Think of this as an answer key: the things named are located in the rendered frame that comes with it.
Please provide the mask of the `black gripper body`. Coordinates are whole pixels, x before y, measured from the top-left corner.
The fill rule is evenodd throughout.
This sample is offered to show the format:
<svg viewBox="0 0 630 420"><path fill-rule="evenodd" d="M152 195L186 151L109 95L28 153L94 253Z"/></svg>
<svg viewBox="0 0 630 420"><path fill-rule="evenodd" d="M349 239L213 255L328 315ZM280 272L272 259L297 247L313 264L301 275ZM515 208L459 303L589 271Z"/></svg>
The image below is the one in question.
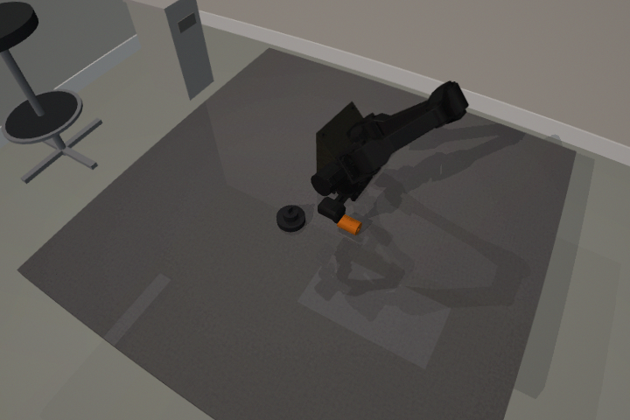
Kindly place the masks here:
<svg viewBox="0 0 630 420"><path fill-rule="evenodd" d="M319 203L318 213L333 221L339 221L346 211L344 203L348 198L351 199L357 193L361 184L362 182L360 183L359 181L352 185L350 180L347 179L338 188L336 188L336 193L338 194L336 199L325 197Z"/></svg>

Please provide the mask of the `dark round pedestal with short shaft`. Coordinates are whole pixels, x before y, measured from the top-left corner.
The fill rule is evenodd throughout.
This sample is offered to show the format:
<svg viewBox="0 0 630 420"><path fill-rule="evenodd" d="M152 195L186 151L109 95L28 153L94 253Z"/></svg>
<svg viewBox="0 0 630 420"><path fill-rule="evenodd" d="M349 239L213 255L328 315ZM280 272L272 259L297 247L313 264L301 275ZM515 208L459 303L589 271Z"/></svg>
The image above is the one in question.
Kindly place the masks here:
<svg viewBox="0 0 630 420"><path fill-rule="evenodd" d="M276 214L277 225L285 232L296 232L305 224L305 212L299 206L284 206Z"/></svg>

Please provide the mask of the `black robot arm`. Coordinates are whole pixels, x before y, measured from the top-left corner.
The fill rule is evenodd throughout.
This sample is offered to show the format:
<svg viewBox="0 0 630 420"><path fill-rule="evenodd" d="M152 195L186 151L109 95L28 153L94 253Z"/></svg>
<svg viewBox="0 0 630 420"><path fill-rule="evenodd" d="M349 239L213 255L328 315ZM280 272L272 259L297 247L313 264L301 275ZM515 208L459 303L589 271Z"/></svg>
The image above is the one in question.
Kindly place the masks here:
<svg viewBox="0 0 630 420"><path fill-rule="evenodd" d="M388 162L391 153L434 128L459 120L467 107L458 83L450 80L435 89L429 100L404 111L367 115L346 132L353 144L311 177L313 188L328 196L347 179L352 185L369 179Z"/></svg>

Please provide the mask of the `orange tapered knob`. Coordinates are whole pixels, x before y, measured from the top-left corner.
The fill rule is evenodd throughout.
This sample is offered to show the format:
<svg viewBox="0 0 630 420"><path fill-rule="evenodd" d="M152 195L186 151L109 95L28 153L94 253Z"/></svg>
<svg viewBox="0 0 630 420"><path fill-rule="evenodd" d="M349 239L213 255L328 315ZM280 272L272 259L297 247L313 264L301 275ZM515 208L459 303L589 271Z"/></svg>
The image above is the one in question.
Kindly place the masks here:
<svg viewBox="0 0 630 420"><path fill-rule="evenodd" d="M344 214L337 226L353 235L357 235L361 230L362 223Z"/></svg>

